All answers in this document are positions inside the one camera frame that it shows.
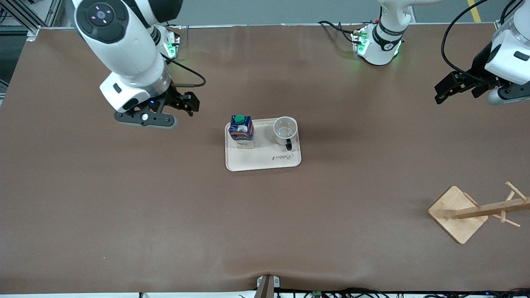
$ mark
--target white tray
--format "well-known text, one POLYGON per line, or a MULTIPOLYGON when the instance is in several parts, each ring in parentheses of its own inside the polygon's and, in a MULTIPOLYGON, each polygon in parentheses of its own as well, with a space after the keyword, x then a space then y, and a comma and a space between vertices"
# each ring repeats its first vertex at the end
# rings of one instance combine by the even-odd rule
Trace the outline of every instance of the white tray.
POLYGON ((239 149, 230 137, 228 128, 225 127, 225 161, 226 168, 232 172, 291 168, 302 162, 302 151, 298 134, 291 139, 293 149, 288 151, 285 145, 280 145, 274 140, 272 126, 274 119, 252 120, 254 123, 253 149, 239 149))

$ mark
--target mug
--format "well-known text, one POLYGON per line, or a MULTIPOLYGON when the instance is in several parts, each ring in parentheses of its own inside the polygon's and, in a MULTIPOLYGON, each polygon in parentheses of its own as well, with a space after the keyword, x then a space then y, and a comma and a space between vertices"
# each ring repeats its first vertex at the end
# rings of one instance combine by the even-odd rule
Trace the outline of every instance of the mug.
POLYGON ((287 150, 293 149, 291 138, 298 133, 298 123, 291 117, 280 117, 274 121, 274 139, 280 145, 285 145, 287 150))

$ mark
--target brown table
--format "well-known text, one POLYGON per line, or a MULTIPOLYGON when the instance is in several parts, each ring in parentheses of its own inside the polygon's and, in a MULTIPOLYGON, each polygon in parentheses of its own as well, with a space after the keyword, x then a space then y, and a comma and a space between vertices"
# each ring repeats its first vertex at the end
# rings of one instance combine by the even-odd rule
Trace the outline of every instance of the brown table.
MULTIPOLYGON (((506 180, 530 192, 529 103, 435 104, 444 30, 412 26, 384 67, 321 27, 189 30, 182 61, 208 84, 177 130, 115 122, 98 89, 109 71, 76 32, 41 30, 0 109, 0 291, 248 290, 262 274, 322 290, 530 285, 528 213, 465 245, 427 215, 452 185, 482 204, 506 180), (234 113, 295 117, 301 165, 229 172, 234 113)), ((456 26, 449 57, 468 66, 492 32, 456 26)))

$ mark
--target square wooden base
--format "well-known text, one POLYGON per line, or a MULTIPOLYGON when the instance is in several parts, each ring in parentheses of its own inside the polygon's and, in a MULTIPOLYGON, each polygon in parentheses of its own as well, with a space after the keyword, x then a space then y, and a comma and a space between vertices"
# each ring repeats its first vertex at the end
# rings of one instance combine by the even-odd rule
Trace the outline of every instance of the square wooden base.
POLYGON ((452 219, 456 210, 474 207, 456 186, 450 187, 428 210, 429 215, 458 243, 464 244, 488 219, 487 216, 452 219))

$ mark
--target green cap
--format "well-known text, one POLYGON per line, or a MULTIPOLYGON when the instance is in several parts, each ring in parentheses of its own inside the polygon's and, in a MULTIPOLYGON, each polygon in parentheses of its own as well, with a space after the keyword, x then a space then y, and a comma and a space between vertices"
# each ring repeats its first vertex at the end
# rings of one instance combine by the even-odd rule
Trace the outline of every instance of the green cap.
POLYGON ((236 124, 241 124, 243 121, 245 121, 245 116, 243 115, 237 115, 234 118, 236 124))

